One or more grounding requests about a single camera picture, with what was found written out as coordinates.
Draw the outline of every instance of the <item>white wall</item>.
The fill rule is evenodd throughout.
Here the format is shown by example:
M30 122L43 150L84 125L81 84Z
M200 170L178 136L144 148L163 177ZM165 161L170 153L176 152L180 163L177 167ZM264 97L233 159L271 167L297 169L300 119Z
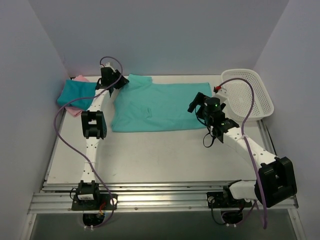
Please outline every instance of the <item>white wall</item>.
M0 1L0 239L18 239L39 192L67 72L26 0Z
M320 236L320 1L290 0L255 70L275 107L266 121L277 154L294 163L299 215Z
M220 74L253 68L288 0L29 0L71 76Z

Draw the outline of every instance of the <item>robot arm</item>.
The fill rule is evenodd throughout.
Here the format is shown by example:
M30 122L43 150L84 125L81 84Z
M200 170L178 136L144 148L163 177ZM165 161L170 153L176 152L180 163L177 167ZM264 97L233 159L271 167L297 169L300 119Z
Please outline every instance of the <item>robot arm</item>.
M72 202L72 210L99 210L103 202L106 202L108 207L108 195L100 194L99 184L96 180L96 175L92 167L96 168L97 150L100 142L107 136L107 125L103 113L106 102L110 99L111 94L115 89L120 89L129 81L123 76L120 77L120 72L115 70L110 63L101 67L101 78L98 80L95 88L95 97L91 106L87 111L81 113L82 132L86 138L86 153L85 155L91 162L84 161L84 169L81 176L81 181L75 191L74 200ZM116 82L114 88L111 87L105 90L111 84Z
M204 120L213 140L227 144L234 149L250 166L252 166L246 142L242 136L239 125L225 117L223 112L226 106L223 102L227 99L227 91L223 88L215 90L213 97L199 92L193 102L190 103L188 112L192 113L196 106L200 108L196 112L198 119ZM297 186L292 162L287 158L279 158L266 151L263 147L245 136L258 168L263 193L268 208L295 195ZM257 181L236 181L225 186L225 198L233 200L259 200L262 202L261 193Z

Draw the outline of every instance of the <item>plastic laundry basket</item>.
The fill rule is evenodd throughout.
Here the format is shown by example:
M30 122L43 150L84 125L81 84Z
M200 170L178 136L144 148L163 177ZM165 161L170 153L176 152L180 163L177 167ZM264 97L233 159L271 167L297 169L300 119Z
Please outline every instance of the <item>plastic laundry basket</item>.
M254 105L248 121L258 121L274 112L274 105L260 76L250 69L230 69L221 74L222 82L232 78L246 79L253 87ZM223 85L228 92L227 110L232 119L242 122L249 112L252 94L244 81L234 80Z

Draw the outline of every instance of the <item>white table surface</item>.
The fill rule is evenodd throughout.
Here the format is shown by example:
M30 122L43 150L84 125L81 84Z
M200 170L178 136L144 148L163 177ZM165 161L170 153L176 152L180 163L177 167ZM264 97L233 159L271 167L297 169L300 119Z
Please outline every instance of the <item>white table surface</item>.
M92 82L98 76L88 77ZM219 75L152 76L157 84L205 83L211 87L220 82ZM107 136L100 143L97 154L97 172L106 183L171 183L255 180L250 165L227 145L217 139L211 148L203 146L207 129L166 132L112 132L110 123L115 108L117 90L103 110ZM81 117L66 113L61 135L74 147L86 152ZM248 122L245 132L261 146L262 137L256 122ZM68 148L60 139L52 153L47 178L48 185L77 184L84 169L84 159Z

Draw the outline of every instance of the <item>teal cloth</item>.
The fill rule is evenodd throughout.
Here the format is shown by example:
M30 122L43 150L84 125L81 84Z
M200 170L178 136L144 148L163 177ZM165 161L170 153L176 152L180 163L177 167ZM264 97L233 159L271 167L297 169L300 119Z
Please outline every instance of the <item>teal cloth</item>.
M74 99L94 97L96 94L96 85L95 82L66 80L62 93L57 99L57 103L62 107ZM93 98L81 99L72 102L67 107L76 107L86 111L90 107L92 101Z
M198 92L212 96L209 83L155 84L149 76L130 74L114 101L113 132L160 132L201 129L189 104Z

